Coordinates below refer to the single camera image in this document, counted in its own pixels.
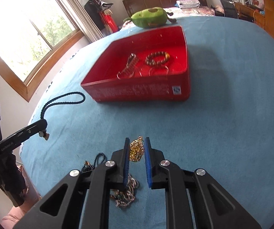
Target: window frame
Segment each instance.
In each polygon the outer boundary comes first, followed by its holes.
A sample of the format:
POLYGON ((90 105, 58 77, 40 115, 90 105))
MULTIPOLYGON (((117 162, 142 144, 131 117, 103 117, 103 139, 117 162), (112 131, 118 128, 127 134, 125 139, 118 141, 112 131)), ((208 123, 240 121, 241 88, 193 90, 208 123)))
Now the window frame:
POLYGON ((40 83, 58 60, 84 36, 61 2, 59 0, 55 1, 76 29, 57 43, 52 50, 38 62, 24 81, 22 81, 0 57, 0 76, 27 102, 31 100, 40 83))

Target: jewelry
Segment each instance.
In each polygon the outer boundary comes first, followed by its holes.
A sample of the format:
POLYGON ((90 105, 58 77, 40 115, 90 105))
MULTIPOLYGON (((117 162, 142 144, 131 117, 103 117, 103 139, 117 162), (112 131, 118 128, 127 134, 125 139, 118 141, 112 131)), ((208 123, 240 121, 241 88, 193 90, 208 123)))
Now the jewelry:
POLYGON ((136 56, 136 54, 132 53, 128 59, 125 68, 117 74, 117 78, 121 79, 122 74, 128 75, 127 78, 131 78, 134 75, 134 67, 139 62, 139 58, 136 56))
POLYGON ((139 136, 138 139, 130 143, 130 161, 137 162, 141 160, 144 154, 143 137, 139 136))
POLYGON ((160 66, 168 62, 169 59, 170 54, 168 54, 167 52, 154 52, 145 58, 145 62, 148 66, 160 66), (165 56, 165 58, 156 62, 153 58, 158 56, 165 56))
POLYGON ((99 152, 95 158, 94 164, 91 164, 88 161, 85 161, 84 166, 81 169, 81 173, 90 171, 90 170, 94 170, 98 165, 100 165, 101 163, 107 161, 107 157, 103 152, 99 152))
POLYGON ((125 191, 119 191, 113 189, 113 194, 110 195, 111 198, 115 199, 116 207, 125 208, 129 206, 135 199, 134 190, 139 187, 139 182, 128 174, 127 178, 127 189, 125 191))
POLYGON ((157 69, 157 68, 159 68, 159 67, 164 67, 164 68, 166 68, 166 75, 169 73, 169 68, 168 68, 168 66, 166 66, 166 65, 161 65, 161 66, 157 66, 157 67, 152 67, 152 68, 149 70, 149 76, 151 75, 151 71, 152 71, 153 69, 157 69))

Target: red tray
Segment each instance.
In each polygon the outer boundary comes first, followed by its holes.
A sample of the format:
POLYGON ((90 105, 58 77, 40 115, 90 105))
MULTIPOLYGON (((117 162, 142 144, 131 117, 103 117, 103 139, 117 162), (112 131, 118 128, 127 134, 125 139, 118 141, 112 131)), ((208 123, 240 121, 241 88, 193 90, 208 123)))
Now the red tray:
POLYGON ((180 26, 161 27, 112 42, 101 54, 81 83, 97 102, 140 100, 186 100, 190 96, 190 71, 185 35, 180 26), (145 64, 148 54, 165 51, 169 72, 151 71, 145 64), (127 58, 134 53, 142 65, 132 78, 118 79, 127 58))

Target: black cable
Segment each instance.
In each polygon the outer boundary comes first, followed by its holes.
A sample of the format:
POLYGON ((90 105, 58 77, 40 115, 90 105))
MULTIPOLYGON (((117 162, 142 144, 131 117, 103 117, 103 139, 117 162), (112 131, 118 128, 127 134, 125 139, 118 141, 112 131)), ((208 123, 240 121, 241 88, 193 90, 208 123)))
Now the black cable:
POLYGON ((85 101, 85 95, 81 92, 70 92, 70 93, 67 93, 67 94, 64 94, 64 95, 60 95, 60 96, 57 96, 56 98, 53 98, 51 99, 50 101, 48 101, 44 106, 43 106, 43 109, 40 113, 40 119, 43 119, 43 116, 46 112, 46 110, 49 108, 49 107, 52 107, 54 105, 61 105, 61 104, 80 104, 82 102, 85 101), (65 97, 65 96, 68 96, 68 95, 74 95, 74 94, 77 94, 77 95, 81 95, 83 97, 83 99, 81 101, 78 101, 78 102, 56 102, 56 103, 52 103, 50 104, 51 102, 54 102, 56 101, 57 99, 59 98, 62 98, 62 97, 65 97))
POLYGON ((95 161, 94 164, 91 165, 88 161, 85 162, 84 166, 81 169, 81 173, 84 173, 86 171, 90 171, 90 170, 94 170, 98 165, 100 165, 101 163, 105 162, 107 160, 106 155, 103 152, 100 152, 97 154, 97 156, 95 157, 95 161))

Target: avocado plush toy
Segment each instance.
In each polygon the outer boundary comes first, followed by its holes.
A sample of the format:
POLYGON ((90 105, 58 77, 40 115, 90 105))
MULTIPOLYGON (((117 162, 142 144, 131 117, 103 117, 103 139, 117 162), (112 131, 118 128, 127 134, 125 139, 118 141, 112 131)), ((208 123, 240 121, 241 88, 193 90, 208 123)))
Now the avocado plush toy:
POLYGON ((153 7, 133 14, 132 17, 126 18, 124 22, 132 21, 137 27, 142 28, 163 26, 167 20, 175 23, 176 19, 168 18, 168 15, 172 16, 173 13, 168 13, 161 7, 153 7))

